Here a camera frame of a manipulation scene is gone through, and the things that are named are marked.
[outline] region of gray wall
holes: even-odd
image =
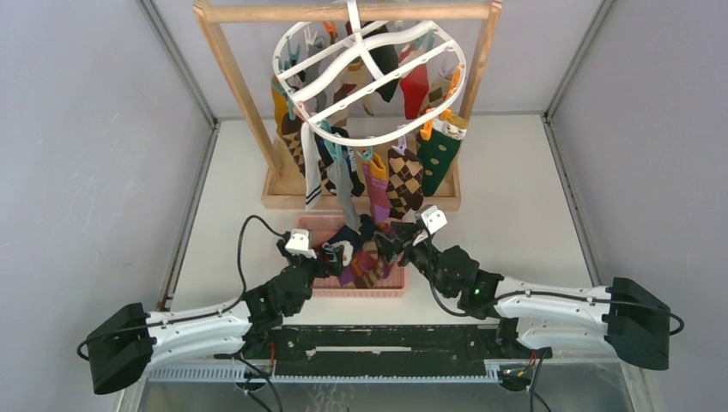
[[[618,2],[555,120],[603,274],[685,317],[668,410],[725,410],[728,3]]]
[[[374,0],[359,0],[372,3]],[[434,0],[410,0],[411,3]],[[213,4],[331,3],[331,0],[212,0]],[[191,0],[155,0],[164,15],[192,72],[203,88],[215,115],[241,117],[240,109],[200,32]],[[488,59],[488,67],[476,101],[478,111],[546,110],[559,81],[589,27],[599,0],[504,0],[503,14]],[[470,60],[476,44],[479,22],[441,21],[442,27],[460,43]],[[270,99],[273,49],[293,23],[238,23],[223,28],[253,96],[263,115],[273,115]],[[319,23],[313,30],[325,33]],[[430,64],[432,71],[440,63]],[[402,113],[402,94],[392,103],[374,100],[376,113]],[[355,105],[355,112],[363,111]]]
[[[76,345],[159,298],[208,126],[135,2],[6,1],[0,39],[0,410],[110,410]]]

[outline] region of wooden frame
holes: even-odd
[[[275,142],[270,140],[228,39],[222,31],[221,23],[348,21],[349,13],[346,4],[215,6],[210,4],[209,0],[195,0],[193,7],[197,23],[268,163],[269,170],[262,196],[264,206],[268,209],[304,209],[305,183],[303,177],[281,139],[276,139]],[[493,43],[495,29],[501,16],[501,8],[501,0],[486,3],[364,3],[359,5],[359,15],[363,21],[482,20],[459,111],[461,117],[470,119],[485,64],[488,61],[490,46]],[[386,147],[377,148],[377,150],[386,151]],[[437,204],[440,209],[447,211],[460,208],[460,177],[457,160],[452,163],[450,172],[437,193],[433,197],[427,198],[425,203]],[[355,198],[355,205],[361,210],[368,209],[368,197]],[[340,209],[340,206],[335,196],[324,194],[316,209]]]

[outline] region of wooden base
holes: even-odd
[[[415,147],[414,142],[409,142],[411,148]],[[374,150],[382,156],[382,160],[386,161],[386,152],[389,145],[380,145]],[[269,169],[265,177],[265,185],[263,187],[263,196],[261,200],[267,209],[305,209],[304,201],[306,192],[306,182],[300,174],[298,167],[294,163],[293,157],[286,149],[281,139],[276,139],[274,144],[276,157],[281,161],[281,175],[276,178],[274,173]],[[358,159],[359,179],[365,182],[364,174],[361,171],[361,159]],[[437,192],[433,197],[426,197],[424,204],[435,204],[443,211],[456,211],[460,209],[460,175],[458,173],[457,161],[452,164],[452,173],[440,184]],[[361,197],[354,198],[356,209],[360,211],[369,210],[369,197],[364,192]],[[315,207],[316,210],[341,210],[341,206],[336,196],[332,196],[326,189],[324,194]]]

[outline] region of wire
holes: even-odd
[[[250,367],[253,371],[257,372],[258,375],[260,375],[263,379],[265,379],[265,382],[268,383],[268,386],[270,386],[270,390],[273,391],[273,396],[276,397],[276,403],[278,404],[278,410],[279,412],[283,412],[283,404],[281,402],[281,397],[278,395],[278,391],[276,390],[276,386],[273,385],[273,382],[270,382],[270,378],[268,377],[268,373],[265,373],[261,371],[258,367],[250,363],[249,361],[243,359],[242,357],[235,358],[238,361],[243,362],[247,367]]]
[[[245,277],[245,275],[243,275],[243,266],[242,266],[242,262],[241,262],[242,253],[243,253],[243,236],[245,236],[245,234],[246,234],[246,227],[248,226],[248,222],[250,222],[253,219],[256,219],[256,220],[260,221],[261,223],[263,223],[263,226],[265,226],[265,228],[268,229],[268,231],[271,232],[272,234],[274,234],[275,236],[277,236],[279,238],[283,238],[282,234],[273,230],[273,228],[270,227],[268,222],[265,221],[262,217],[260,217],[258,215],[250,215],[243,222],[243,226],[240,227],[240,235],[238,236],[238,259],[237,259],[238,275],[240,275],[240,281],[243,282],[243,292],[241,293],[241,295],[245,294],[245,292],[247,292],[247,289],[248,289],[246,277]]]
[[[546,403],[546,401],[543,400],[543,398],[541,397],[541,395],[539,395],[538,393],[536,393],[535,391],[533,391],[533,396],[536,397],[536,399],[538,399],[538,402],[540,402],[543,405],[543,407],[546,408],[546,410],[548,412],[551,412],[551,408],[549,408],[549,405]]]
[[[535,291],[531,291],[531,295],[553,296],[556,298],[577,300],[579,302],[590,302],[590,300],[588,298],[583,298],[581,296],[572,296],[570,294],[559,294],[557,292],[544,292],[544,291],[535,290]],[[641,307],[643,309],[648,309],[650,311],[654,311],[657,313],[663,313],[663,314],[669,316],[670,318],[675,319],[678,323],[677,327],[674,330],[670,331],[670,336],[677,335],[678,333],[682,332],[685,329],[685,321],[682,318],[677,316],[675,313],[670,312],[669,310],[662,309],[660,307],[650,306],[650,305],[646,305],[646,304],[640,303],[640,302],[629,302],[629,301],[625,301],[625,300],[612,300],[612,299],[592,299],[591,303],[606,303],[608,305],[634,306],[634,307]]]
[[[536,366],[536,371],[533,373],[533,380],[531,381],[531,387],[528,390],[528,392],[531,393],[531,395],[529,396],[529,407],[531,408],[531,412],[534,411],[534,409],[533,409],[533,399],[535,397],[538,397],[538,400],[541,401],[541,403],[543,404],[543,406],[546,407],[546,410],[548,410],[548,412],[551,412],[551,408],[549,408],[549,406],[546,403],[546,401],[544,401],[543,398],[540,397],[536,393],[536,382],[538,380],[538,374],[541,372],[541,365],[543,365],[543,358],[546,357],[546,352],[548,352],[548,350],[544,350],[541,353],[541,357],[538,359],[538,366]]]
[[[212,316],[218,316],[221,313],[232,311],[243,300],[243,297],[244,297],[244,295],[247,292],[247,283],[246,283],[246,277],[243,275],[243,268],[242,268],[241,263],[240,263],[240,258],[241,258],[242,245],[243,245],[243,236],[246,233],[246,227],[248,225],[248,222],[250,220],[252,220],[252,219],[257,219],[258,221],[260,221],[261,223],[263,223],[263,226],[265,226],[265,228],[268,229],[269,232],[273,233],[275,236],[278,236],[279,238],[283,238],[283,235],[282,234],[280,234],[280,233],[276,232],[275,230],[273,230],[273,228],[270,227],[270,225],[268,224],[268,222],[265,221],[262,217],[260,217],[258,215],[249,215],[246,218],[246,220],[243,222],[243,226],[240,228],[240,236],[238,237],[238,274],[240,275],[240,280],[243,283],[243,291],[240,293],[240,296],[238,297],[238,299],[236,299],[235,302],[233,302],[232,305],[226,307],[222,312],[214,311],[214,312],[201,313],[199,315],[190,316],[190,317],[187,317],[187,318],[170,319],[169,321],[167,321],[167,324],[179,324],[179,323],[182,323],[182,322],[191,322],[193,320],[199,320],[199,319],[203,319],[203,318],[209,318],[209,317],[212,317]],[[122,329],[112,330],[112,331],[109,331],[109,332],[103,332],[103,333],[100,333],[98,335],[94,335],[94,336],[91,336],[91,337],[87,337],[86,339],[83,340],[83,342],[81,342],[76,347],[76,354],[78,355],[79,358],[81,358],[81,359],[83,359],[85,361],[88,361],[88,355],[84,354],[82,352],[82,350],[83,350],[83,347],[84,346],[87,346],[89,343],[91,343],[93,341],[96,341],[96,340],[101,339],[101,338],[104,338],[104,337],[118,336],[118,335],[120,335],[122,333],[125,333],[125,332],[133,332],[133,331],[137,331],[137,330],[146,330],[146,329],[149,329],[149,328],[154,328],[154,327],[158,327],[158,326],[162,326],[162,325],[164,325],[164,322],[155,322],[155,323],[152,323],[152,324],[141,324],[141,325],[138,325],[138,326],[132,326],[132,327],[129,327],[129,328],[122,328]]]
[[[261,400],[260,400],[260,398],[259,398],[259,397],[256,397],[256,396],[255,396],[255,394],[253,394],[252,392],[248,391],[248,392],[246,393],[246,395],[247,395],[247,396],[248,396],[248,397],[249,397],[250,399],[252,399],[253,401],[255,401],[255,403],[257,403],[258,405],[260,405],[260,407],[261,407],[261,408],[265,409],[265,410],[266,410],[266,412],[273,412],[273,411],[272,411],[272,410],[271,410],[271,409],[270,409],[270,408],[268,407],[268,405],[266,405],[266,404],[265,404],[265,402],[261,401]]]
[[[442,303],[442,300],[440,300],[440,296],[438,295],[437,291],[434,288],[434,273],[432,269],[432,259],[433,259],[433,252],[432,252],[432,241],[434,235],[430,233],[430,230],[427,226],[425,226],[425,232],[428,234],[428,239],[426,242],[428,242],[428,279],[430,282],[430,292],[433,294],[434,301],[437,303],[437,306],[440,307],[443,311],[445,311],[448,315],[457,316],[458,318],[467,318],[469,315],[467,313],[461,313],[461,312],[454,312],[449,307],[445,306],[444,303]]]

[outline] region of white sock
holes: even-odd
[[[321,198],[321,171],[319,161],[321,155],[313,140],[311,126],[304,123],[300,128],[300,146],[303,149],[303,160],[306,167],[306,211],[313,209]]]

